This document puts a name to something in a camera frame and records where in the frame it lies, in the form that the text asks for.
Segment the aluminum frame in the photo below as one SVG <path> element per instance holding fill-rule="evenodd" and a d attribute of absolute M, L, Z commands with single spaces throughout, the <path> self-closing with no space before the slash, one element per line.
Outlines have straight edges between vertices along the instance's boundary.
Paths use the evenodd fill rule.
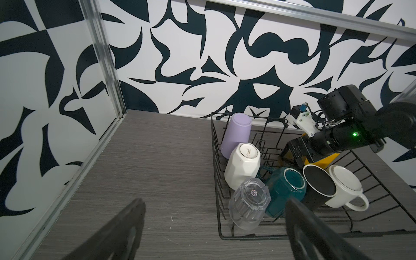
<path fill-rule="evenodd" d="M 278 0 L 210 0 L 225 5 L 294 17 L 360 32 L 416 42 L 416 29 Z"/>
<path fill-rule="evenodd" d="M 106 31 L 97 0 L 79 0 L 82 13 L 91 33 L 93 47 L 101 66 L 108 94 L 113 103 L 116 116 L 120 119 L 126 112 L 116 68 L 107 42 Z"/>
<path fill-rule="evenodd" d="M 80 166 L 78 171 L 68 182 L 65 189 L 49 207 L 49 210 L 45 212 L 42 219 L 33 229 L 32 233 L 28 236 L 26 241 L 20 246 L 19 251 L 17 251 L 12 259 L 29 260 L 32 258 L 33 254 L 36 252 L 43 239 L 49 233 L 64 208 L 69 203 L 84 178 L 87 176 L 89 170 L 91 170 L 97 161 L 101 152 L 107 146 L 108 142 L 110 142 L 111 137 L 114 135 L 126 115 L 127 113 L 124 114 L 120 119 L 114 119 L 113 123 L 108 127 L 107 131 L 101 137 L 97 146 L 95 146 L 95 148 L 91 151 L 89 156 L 85 159 L 85 162 Z"/>

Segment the patterned wallpaper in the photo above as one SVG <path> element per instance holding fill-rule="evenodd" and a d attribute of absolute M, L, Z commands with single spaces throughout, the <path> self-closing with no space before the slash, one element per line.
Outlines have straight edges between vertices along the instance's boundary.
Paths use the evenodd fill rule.
<path fill-rule="evenodd" d="M 77 0 L 0 9 L 0 255 L 10 259 L 116 118 Z"/>
<path fill-rule="evenodd" d="M 416 28 L 415 1 L 288 2 Z M 379 109 L 416 78 L 414 42 L 203 0 L 99 3 L 130 109 L 285 117 L 348 84 Z M 379 156 L 416 185 L 416 150 L 387 141 Z"/>

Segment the gray wooden countertop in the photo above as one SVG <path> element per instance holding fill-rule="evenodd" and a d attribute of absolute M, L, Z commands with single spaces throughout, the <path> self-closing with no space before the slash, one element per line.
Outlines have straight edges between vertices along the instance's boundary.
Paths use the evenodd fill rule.
<path fill-rule="evenodd" d="M 416 215 L 416 194 L 377 155 L 366 149 L 359 152 Z M 134 110 L 129 110 L 33 259 L 62 258 L 136 197 L 146 202 L 136 259 L 293 259 L 287 240 L 219 238 L 209 120 Z M 373 259 L 416 256 L 416 235 L 347 241 Z"/>

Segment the dark green mug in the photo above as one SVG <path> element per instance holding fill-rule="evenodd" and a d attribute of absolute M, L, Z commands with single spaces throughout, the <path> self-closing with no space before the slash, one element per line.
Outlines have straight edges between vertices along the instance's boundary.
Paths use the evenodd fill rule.
<path fill-rule="evenodd" d="M 272 218 L 279 218 L 284 214 L 289 198 L 297 198 L 299 201 L 303 199 L 306 192 L 305 179 L 297 170 L 290 167 L 273 168 L 261 165 L 260 169 L 272 172 L 265 182 L 272 199 L 266 209 L 266 214 Z"/>

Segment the purple cup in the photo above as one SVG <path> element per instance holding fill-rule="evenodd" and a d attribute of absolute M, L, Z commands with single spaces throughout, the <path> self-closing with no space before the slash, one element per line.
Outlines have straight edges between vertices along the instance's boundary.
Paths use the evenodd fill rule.
<path fill-rule="evenodd" d="M 244 113 L 235 113 L 231 116 L 228 127 L 225 130 L 221 153 L 227 159 L 239 143 L 248 143 L 251 130 L 251 118 Z"/>

